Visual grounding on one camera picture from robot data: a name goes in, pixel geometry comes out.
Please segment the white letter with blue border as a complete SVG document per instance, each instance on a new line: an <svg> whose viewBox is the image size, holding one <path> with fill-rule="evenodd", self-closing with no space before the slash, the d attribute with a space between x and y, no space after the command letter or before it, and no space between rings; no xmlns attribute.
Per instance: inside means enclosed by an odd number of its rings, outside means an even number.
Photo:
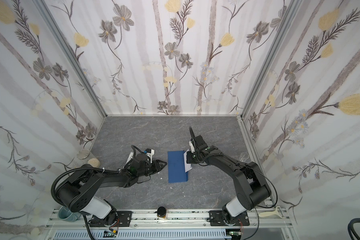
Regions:
<svg viewBox="0 0 360 240"><path fill-rule="evenodd" d="M189 150L187 150L186 152L184 152L184 167L185 167L185 172L188 173L193 167L192 164L188 163L188 154L191 153Z"/></svg>

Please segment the dark blue envelope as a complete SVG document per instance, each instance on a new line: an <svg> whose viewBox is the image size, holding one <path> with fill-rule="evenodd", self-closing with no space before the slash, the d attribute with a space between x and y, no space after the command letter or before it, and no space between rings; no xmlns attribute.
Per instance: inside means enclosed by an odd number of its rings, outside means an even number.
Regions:
<svg viewBox="0 0 360 240"><path fill-rule="evenodd" d="M188 172L184 162L185 151L168 152L168 181L170 184L188 181Z"/></svg>

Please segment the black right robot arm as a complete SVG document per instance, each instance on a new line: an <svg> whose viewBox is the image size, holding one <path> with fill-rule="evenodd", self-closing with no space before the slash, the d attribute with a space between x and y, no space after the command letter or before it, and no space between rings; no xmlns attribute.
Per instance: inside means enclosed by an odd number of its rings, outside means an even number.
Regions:
<svg viewBox="0 0 360 240"><path fill-rule="evenodd" d="M191 133L188 164L214 166L232 178L236 196L222 208L223 222L232 225L238 216L254 209L272 195L271 188L259 166L235 160L215 146L208 146L202 136Z"/></svg>

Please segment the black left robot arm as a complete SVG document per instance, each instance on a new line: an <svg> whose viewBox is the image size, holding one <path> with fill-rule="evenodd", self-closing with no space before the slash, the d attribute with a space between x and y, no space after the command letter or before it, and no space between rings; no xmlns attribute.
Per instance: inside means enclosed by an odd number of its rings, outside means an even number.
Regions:
<svg viewBox="0 0 360 240"><path fill-rule="evenodd" d="M69 208L72 213L92 215L104 226L114 226L120 220L116 208L106 200L97 198L96 192L100 188L129 188L140 184L139 178L159 173L167 164L161 160L151 160L145 154L136 155L118 170L85 164L58 176L51 186L51 195L55 202Z"/></svg>

